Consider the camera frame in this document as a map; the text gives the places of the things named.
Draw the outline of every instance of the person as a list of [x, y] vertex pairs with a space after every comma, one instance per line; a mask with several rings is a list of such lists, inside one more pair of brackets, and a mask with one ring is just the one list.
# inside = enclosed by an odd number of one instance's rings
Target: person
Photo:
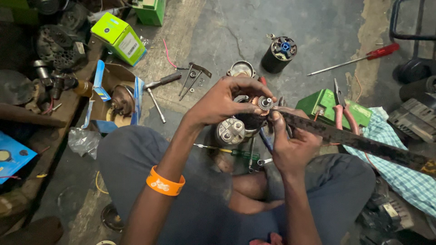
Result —
[[[269, 115], [275, 139], [273, 163], [265, 172], [231, 176], [190, 154], [205, 126], [237, 113], [262, 113], [251, 103], [234, 102], [238, 95], [277, 101], [255, 79], [223, 77], [186, 112], [171, 142], [144, 126], [118, 128], [100, 142], [102, 176], [127, 221], [121, 244], [236, 245], [267, 241], [271, 232], [287, 244], [339, 244], [375, 186], [374, 172], [359, 158], [314, 157], [322, 139], [301, 129], [288, 139], [277, 110]], [[307, 117], [299, 110], [277, 109]], [[179, 195], [146, 184], [155, 165], [151, 176], [161, 181], [181, 183], [183, 175]]]

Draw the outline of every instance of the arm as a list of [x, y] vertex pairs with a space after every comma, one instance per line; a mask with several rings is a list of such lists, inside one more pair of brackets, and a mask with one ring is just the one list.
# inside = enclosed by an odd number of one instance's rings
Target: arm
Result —
[[[191, 147], [204, 126], [219, 123], [237, 113], [262, 113], [251, 103], [233, 102], [234, 97], [240, 94], [273, 97], [267, 87], [252, 78], [221, 78], [185, 114], [155, 169], [156, 173], [178, 183]], [[173, 200], [174, 197], [158, 193], [146, 184], [129, 215], [121, 244], [155, 244]]]
[[[307, 118], [299, 110], [286, 108], [286, 111]], [[304, 170], [319, 149], [322, 139], [296, 129], [295, 138], [288, 140], [283, 116], [278, 111], [273, 111], [272, 120], [275, 134], [272, 158], [282, 176], [285, 189], [287, 243], [320, 245], [321, 240], [313, 221], [304, 185]]]

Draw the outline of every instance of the checkered cloth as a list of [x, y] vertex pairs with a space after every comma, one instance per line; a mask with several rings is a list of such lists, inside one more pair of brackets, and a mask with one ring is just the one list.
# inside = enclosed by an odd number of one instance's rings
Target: checkered cloth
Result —
[[[373, 111], [368, 127], [363, 128], [363, 136], [400, 149], [407, 148], [401, 143], [391, 126], [386, 122], [388, 114], [382, 107], [370, 108]], [[349, 146], [344, 148], [352, 155], [368, 163], [365, 153]], [[377, 167], [380, 175], [392, 189], [410, 204], [423, 212], [436, 217], [436, 180], [428, 175], [407, 167], [388, 162], [368, 154], [371, 162]]]

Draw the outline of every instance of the orange wristband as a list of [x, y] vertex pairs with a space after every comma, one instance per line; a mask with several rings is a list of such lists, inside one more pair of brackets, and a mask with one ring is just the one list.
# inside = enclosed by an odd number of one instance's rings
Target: orange wristband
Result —
[[180, 176], [179, 183], [169, 181], [154, 171], [156, 166], [151, 168], [150, 174], [147, 177], [147, 184], [153, 190], [162, 193], [167, 196], [177, 196], [182, 190], [183, 185], [185, 185], [185, 178]]

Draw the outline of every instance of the hand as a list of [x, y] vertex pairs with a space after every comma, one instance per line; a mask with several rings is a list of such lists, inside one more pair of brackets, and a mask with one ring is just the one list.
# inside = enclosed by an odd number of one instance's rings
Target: hand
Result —
[[238, 113], [262, 114], [262, 110], [251, 103], [237, 103], [238, 95], [266, 96], [275, 102], [273, 93], [259, 81], [248, 77], [222, 77], [218, 82], [186, 113], [196, 123], [203, 126], [226, 120]]
[[[308, 118], [302, 110], [288, 107], [274, 107], [276, 110]], [[274, 150], [272, 159], [283, 177], [290, 177], [304, 181], [304, 169], [314, 154], [319, 150], [322, 138], [302, 129], [294, 130], [294, 138], [288, 139], [286, 123], [282, 114], [273, 111], [271, 114], [274, 124]]]

